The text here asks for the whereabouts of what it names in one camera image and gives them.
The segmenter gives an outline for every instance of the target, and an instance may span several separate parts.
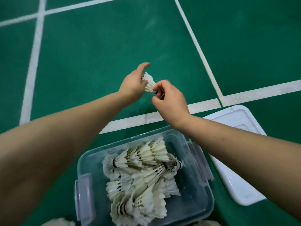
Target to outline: bare skin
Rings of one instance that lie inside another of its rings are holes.
[[[153,90],[158,93],[152,103],[165,121],[301,221],[300,144],[195,117],[184,95],[167,80],[158,82]]]
[[[0,135],[1,225],[20,225],[109,121],[142,96],[148,66],[140,64],[116,93]]]

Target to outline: clear plastic box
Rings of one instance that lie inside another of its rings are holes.
[[[170,126],[121,140],[85,152],[77,165],[78,180],[75,182],[75,206],[77,218],[82,226],[115,225],[110,211],[111,201],[107,198],[106,183],[109,181],[102,171],[102,161],[112,153],[120,153],[130,146],[156,140],[163,136],[168,152],[186,167],[178,171],[175,181],[181,196],[166,200],[167,216],[155,219],[149,225],[186,225],[208,217],[214,208],[214,197],[208,180],[212,173],[201,148],[186,139]]]

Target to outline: white court line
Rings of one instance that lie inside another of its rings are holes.
[[[114,1],[114,0],[92,0],[92,1],[82,2],[79,4],[74,4],[74,5],[69,5],[69,6],[65,6],[65,7],[61,7],[61,8],[57,8],[57,9],[47,10],[45,12],[45,14],[49,15],[49,14],[54,14],[54,13],[60,13],[60,12],[64,12],[64,11],[68,11],[68,10],[72,10],[72,9],[78,9],[78,8],[82,8],[82,7],[86,7],[86,6],[90,6],[90,5],[97,5],[97,4],[108,2],[108,1]]]
[[[187,27],[187,29],[189,31],[189,34],[190,34],[190,36],[191,36],[191,38],[192,38],[192,40],[194,42],[194,45],[197,48],[198,53],[199,53],[199,55],[200,55],[200,57],[201,57],[201,59],[203,61],[205,69],[206,69],[206,71],[207,71],[207,73],[209,75],[209,78],[210,78],[210,80],[212,82],[212,85],[213,85],[213,87],[214,87],[214,89],[215,89],[215,91],[217,93],[217,96],[219,97],[219,100],[221,101],[222,105],[224,106],[223,94],[222,94],[222,92],[221,92],[221,90],[220,90],[220,88],[219,88],[219,86],[218,86],[218,84],[217,84],[217,82],[215,80],[215,77],[214,77],[214,75],[213,75],[213,73],[212,73],[212,71],[211,71],[211,69],[209,67],[209,64],[208,64],[208,62],[207,62],[207,60],[205,58],[205,55],[204,55],[204,53],[203,53],[203,51],[202,51],[202,49],[201,49],[201,47],[200,47],[200,45],[199,45],[199,43],[197,41],[197,38],[195,37],[195,35],[194,35],[194,33],[193,33],[193,31],[192,31],[192,29],[190,27],[190,24],[189,24],[189,22],[188,22],[188,20],[187,20],[187,18],[185,16],[185,14],[184,14],[184,11],[183,11],[183,9],[182,9],[179,1],[175,0],[175,3],[176,3],[176,5],[177,5],[177,7],[179,9],[179,12],[180,12],[180,14],[181,14],[181,16],[182,16],[182,18],[183,18],[183,20],[185,22],[185,25],[186,25],[186,27]]]
[[[224,96],[223,106],[236,105],[244,102],[255,101],[300,90],[301,80],[296,80],[288,83],[282,83],[274,86],[268,86],[260,89],[254,89]]]
[[[38,67],[42,33],[43,33],[45,7],[46,7],[46,0],[40,0],[39,10],[37,13],[36,30],[33,39],[32,51],[31,51],[25,90],[24,90],[24,97],[23,97],[21,116],[20,116],[20,125],[23,125],[30,121],[33,91],[36,83],[36,72]]]
[[[217,98],[188,105],[188,109],[191,114],[200,113],[216,108],[221,108],[221,105]],[[104,127],[104,129],[99,134],[113,132],[126,128],[132,128],[162,120],[163,118],[161,117],[159,112],[147,113],[135,117],[124,118],[121,120],[111,121],[110,123],[108,123],[107,126]]]
[[[27,20],[31,20],[31,19],[34,19],[36,17],[37,17],[37,14],[34,13],[34,14],[25,15],[25,16],[17,17],[17,18],[10,19],[10,20],[5,20],[5,21],[0,22],[0,27],[20,23],[20,22],[27,21]]]

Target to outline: person's right hand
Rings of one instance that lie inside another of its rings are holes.
[[[158,91],[152,98],[153,105],[157,108],[162,118],[175,129],[181,128],[190,116],[184,95],[169,81],[158,82],[153,91]]]

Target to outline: person's left hand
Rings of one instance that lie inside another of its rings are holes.
[[[144,69],[149,65],[150,63],[140,64],[136,70],[125,77],[119,88],[118,92],[122,93],[123,96],[125,95],[128,97],[131,103],[140,99],[145,90],[148,81],[142,80],[142,77],[144,76]]]

